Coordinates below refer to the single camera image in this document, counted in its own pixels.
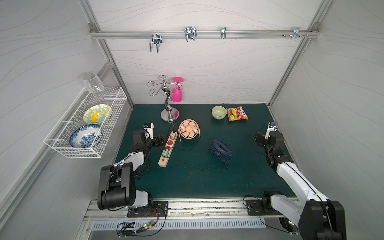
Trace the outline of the white power strip red sockets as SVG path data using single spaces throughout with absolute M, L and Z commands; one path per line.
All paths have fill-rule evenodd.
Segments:
M 170 135 L 169 135 L 169 138 L 168 138 L 168 140 L 166 141 L 166 145 L 165 145 L 165 147 L 163 148 L 163 150 L 164 150 L 164 149 L 168 149 L 168 150 L 170 151 L 170 153 L 169 153 L 169 157 L 168 157 L 168 158 L 163 158 L 163 157 L 162 157 L 162 154 L 161 154 L 161 157 L 160 157 L 160 159 L 159 159 L 159 161 L 158 161 L 158 165 L 159 165 L 160 167 L 165 168 L 165 167 L 167 166 L 167 164 L 168 164 L 168 162 L 169 162 L 169 159 L 170 159 L 170 157 L 171 157 L 172 151 L 173 151 L 173 149 L 174 149 L 174 146 L 175 146 L 175 143 L 176 143 L 177 138 L 176 138 L 175 140 L 171 140 L 171 139 L 170 139 Z

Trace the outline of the green USB power adapter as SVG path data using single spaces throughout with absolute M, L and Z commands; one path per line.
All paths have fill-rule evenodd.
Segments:
M 168 158 L 169 157 L 170 151 L 168 149 L 164 149 L 162 152 L 162 157 L 163 158 Z

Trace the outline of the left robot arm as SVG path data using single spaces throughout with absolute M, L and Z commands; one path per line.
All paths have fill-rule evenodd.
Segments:
M 104 166 L 100 171 L 97 205 L 100 210 L 117 211 L 122 208 L 152 207 L 149 192 L 136 188 L 135 173 L 144 163 L 152 166 L 149 156 L 153 147 L 165 143 L 165 135 L 151 137 L 147 130 L 133 132 L 134 142 L 129 153 L 121 161 Z

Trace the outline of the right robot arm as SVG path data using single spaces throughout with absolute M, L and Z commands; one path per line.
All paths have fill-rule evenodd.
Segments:
M 265 135 L 256 133 L 254 141 L 265 149 L 269 166 L 299 199 L 299 203 L 295 203 L 278 191 L 266 191 L 262 208 L 284 215 L 297 226 L 304 240 L 347 239 L 344 207 L 322 194 L 300 172 L 291 157 L 285 155 L 283 134 L 279 131 L 270 131 Z

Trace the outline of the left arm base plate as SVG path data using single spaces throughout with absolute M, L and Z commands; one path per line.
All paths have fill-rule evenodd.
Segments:
M 151 206 L 128 208 L 128 218 L 156 218 L 167 217 L 169 209 L 168 201 L 154 201 Z

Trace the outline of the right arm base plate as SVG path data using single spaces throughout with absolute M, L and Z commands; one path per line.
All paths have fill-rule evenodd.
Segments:
M 264 210 L 260 200 L 245 200 L 248 216 L 271 216 L 275 213 L 271 210 Z

